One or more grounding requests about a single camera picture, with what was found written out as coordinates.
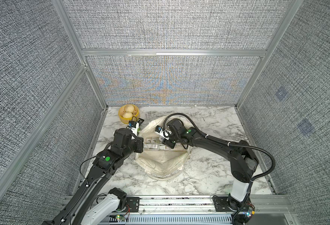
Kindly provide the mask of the cream canvas tote bag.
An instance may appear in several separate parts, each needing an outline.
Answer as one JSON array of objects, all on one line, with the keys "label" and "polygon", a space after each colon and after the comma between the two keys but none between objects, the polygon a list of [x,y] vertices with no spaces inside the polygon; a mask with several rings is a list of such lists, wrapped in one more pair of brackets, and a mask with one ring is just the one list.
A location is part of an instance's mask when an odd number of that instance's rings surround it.
[{"label": "cream canvas tote bag", "polygon": [[[140,130],[138,136],[144,139],[145,143],[160,143],[164,140],[155,133],[157,125],[162,126],[164,117],[152,120],[146,127]],[[146,175],[158,181],[167,181],[182,173],[185,162],[188,160],[192,147],[184,149],[175,147],[165,151],[144,151],[135,154],[135,162],[144,169]]]}]

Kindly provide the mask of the clear compass case blue compass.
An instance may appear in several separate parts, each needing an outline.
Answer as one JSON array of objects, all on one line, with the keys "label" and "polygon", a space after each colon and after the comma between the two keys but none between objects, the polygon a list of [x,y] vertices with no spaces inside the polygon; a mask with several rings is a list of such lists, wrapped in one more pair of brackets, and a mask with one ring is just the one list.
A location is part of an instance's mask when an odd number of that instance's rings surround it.
[{"label": "clear compass case blue compass", "polygon": [[143,150],[144,151],[165,151],[165,150],[169,150],[169,148],[166,145],[160,144],[160,143],[145,143],[143,145]]}]

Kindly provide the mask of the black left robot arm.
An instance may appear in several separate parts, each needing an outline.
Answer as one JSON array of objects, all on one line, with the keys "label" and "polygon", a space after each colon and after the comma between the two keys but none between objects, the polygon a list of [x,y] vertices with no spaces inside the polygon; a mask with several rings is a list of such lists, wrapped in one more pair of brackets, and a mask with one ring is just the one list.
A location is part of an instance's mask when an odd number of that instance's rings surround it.
[{"label": "black left robot arm", "polygon": [[57,216],[51,220],[45,220],[43,225],[81,225],[82,221],[94,202],[97,194],[111,179],[116,170],[120,168],[124,160],[133,152],[143,149],[143,138],[138,137],[130,141],[122,148],[117,149],[113,141],[103,151],[98,153],[90,169],[86,181],[76,191],[71,200]]}]

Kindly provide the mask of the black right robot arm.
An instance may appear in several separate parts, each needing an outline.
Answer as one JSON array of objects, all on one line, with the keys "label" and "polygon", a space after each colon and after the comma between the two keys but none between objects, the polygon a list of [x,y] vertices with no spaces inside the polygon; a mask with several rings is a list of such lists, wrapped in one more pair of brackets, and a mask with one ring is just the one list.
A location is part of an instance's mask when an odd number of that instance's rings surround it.
[{"label": "black right robot arm", "polygon": [[235,211],[246,204],[256,179],[254,173],[259,164],[258,158],[246,141],[232,143],[206,135],[193,127],[181,128],[177,131],[165,130],[161,131],[160,135],[164,139],[163,144],[171,149],[175,144],[180,143],[184,148],[188,146],[203,148],[228,160],[234,177],[232,190],[228,196],[228,207]]}]

